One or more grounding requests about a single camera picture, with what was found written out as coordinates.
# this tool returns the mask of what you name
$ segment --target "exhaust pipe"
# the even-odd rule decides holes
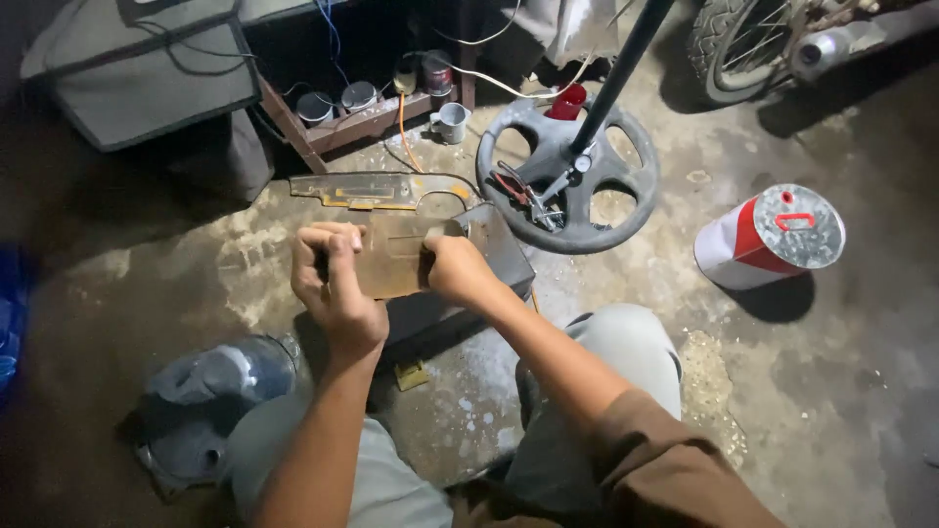
[[[939,26],[939,0],[832,27],[802,37],[793,46],[790,71],[804,81],[866,54],[883,50]]]

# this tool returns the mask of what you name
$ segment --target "rusty can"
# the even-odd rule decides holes
[[[432,96],[445,96],[454,89],[454,72],[448,63],[453,60],[442,50],[431,50],[423,55],[423,85]]]
[[[715,284],[749,289],[828,266],[844,241],[844,223],[827,200],[782,183],[702,228],[694,251]]]

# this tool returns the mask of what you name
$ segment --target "white wire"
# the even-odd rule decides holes
[[[522,6],[522,0],[518,0],[518,1],[516,2],[516,10],[512,11],[512,16],[509,17],[509,22],[505,25],[505,27],[503,27],[502,29],[500,29],[499,31],[497,31],[496,33],[494,33],[493,35],[490,35],[489,37],[486,37],[485,39],[482,39],[482,40],[476,40],[475,42],[471,42],[471,41],[469,41],[469,40],[454,39],[453,37],[450,37],[450,36],[448,36],[448,35],[444,35],[444,34],[441,33],[440,30],[437,29],[436,27],[434,27],[434,28],[432,28],[432,29],[434,30],[435,33],[437,33],[437,34],[440,35],[441,37],[444,37],[444,38],[447,39],[447,40],[452,40],[453,42],[459,42],[460,44],[466,44],[466,45],[468,45],[468,46],[478,46],[478,45],[480,45],[480,44],[482,44],[482,43],[484,43],[484,42],[489,42],[490,40],[494,39],[495,37],[498,37],[498,36],[501,35],[502,33],[505,33],[505,30],[507,30],[507,29],[512,25],[512,21],[516,19],[516,13],[518,13],[518,8],[520,8],[521,6]]]
[[[629,9],[629,7],[632,6],[635,2],[636,2],[636,0],[627,0],[627,1],[626,1],[626,4],[625,4],[622,8],[620,8],[620,10],[617,11],[615,15],[613,15],[613,18],[609,19],[609,22],[607,23],[607,28],[609,28],[610,26],[614,25],[614,24],[616,23],[616,21],[617,21],[621,16],[623,16],[623,13],[625,13],[626,10]],[[562,93],[564,93],[564,91],[565,91],[567,88],[573,86],[574,83],[577,82],[577,79],[579,79],[580,76],[583,75],[583,73],[584,73],[584,71],[587,69],[587,67],[590,66],[590,61],[591,61],[591,59],[593,58],[593,53],[596,52],[596,47],[597,47],[597,44],[594,44],[593,48],[590,50],[590,53],[587,54],[587,58],[584,59],[583,64],[580,65],[580,70],[577,71],[577,74],[574,76],[574,79],[571,79],[571,82],[568,83],[567,86],[565,86],[563,89],[560,89],[560,90],[558,90],[558,91],[556,91],[556,92],[552,92],[552,93],[549,93],[549,94],[539,94],[539,95],[527,95],[527,94],[523,94],[523,93],[521,93],[521,92],[519,92],[519,91],[517,91],[517,90],[511,88],[510,86],[507,86],[507,85],[505,85],[505,84],[503,84],[503,83],[501,83],[501,82],[499,82],[499,81],[493,79],[492,77],[489,77],[489,76],[486,75],[485,73],[480,73],[479,71],[473,71],[473,70],[463,70],[462,68],[459,68],[459,67],[457,67],[457,66],[454,66],[453,64],[450,64],[449,62],[447,62],[447,61],[441,59],[438,55],[434,55],[434,58],[435,58],[436,60],[442,62],[443,64],[446,64],[446,65],[449,66],[450,68],[453,68],[454,70],[459,71],[460,73],[466,73],[467,75],[472,75],[472,76],[474,76],[474,77],[479,77],[480,79],[483,79],[484,81],[488,81],[488,82],[492,83],[493,85],[496,85],[496,86],[502,88],[503,90],[505,90],[505,91],[507,91],[507,92],[509,92],[509,93],[511,93],[511,94],[513,94],[513,95],[515,95],[516,97],[521,97],[521,98],[525,98],[525,99],[551,99],[551,98],[558,97],[559,95],[561,95]],[[425,54],[427,54],[428,52],[414,52],[414,53],[415,53],[415,54],[420,54],[420,55],[425,55]]]

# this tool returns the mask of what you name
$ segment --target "steering wheel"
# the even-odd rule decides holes
[[[594,94],[588,94],[584,102],[588,112],[593,107],[594,98]],[[538,105],[536,101],[544,100],[513,101],[496,116],[483,134],[476,153],[476,178],[483,196],[502,213],[516,236],[553,253],[584,255],[605,251],[625,242],[646,223],[655,207],[660,171],[652,137],[635,117],[614,105],[593,138],[593,146],[584,153],[572,153],[569,146],[581,123],[545,117],[542,114],[544,108],[539,107],[546,106],[546,103]],[[617,154],[607,139],[606,130],[609,127],[619,128],[632,141],[641,159],[640,167],[629,166]],[[529,159],[516,168],[525,184],[533,184],[535,189],[544,190],[565,171],[569,174],[571,182],[559,193],[562,199],[558,200],[562,208],[563,227],[551,231],[547,226],[537,225],[531,211],[513,201],[509,193],[490,176],[489,172],[494,168],[492,155],[496,140],[508,128],[517,129],[526,137],[533,136],[536,140]],[[578,159],[582,158],[581,154],[586,154],[589,160],[585,162]],[[581,170],[571,170],[575,161]],[[591,197],[597,186],[605,183],[612,184],[614,188],[624,187],[636,198],[637,205],[621,224],[601,230],[590,220]]]

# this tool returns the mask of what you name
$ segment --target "blue wire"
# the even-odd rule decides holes
[[[326,23],[330,26],[330,61],[332,65],[339,70],[339,73],[343,76],[343,80],[346,81],[346,85],[349,85],[349,79],[346,77],[346,73],[343,71],[342,67],[339,66],[339,54],[342,52],[343,44],[339,39],[339,31],[336,29],[335,25],[332,25],[332,1],[326,0],[326,9],[323,8],[323,5],[320,4],[320,0],[316,0],[316,6],[319,8],[319,12],[322,13],[323,18],[326,19]],[[335,54],[332,52],[332,36],[336,36],[336,51]]]

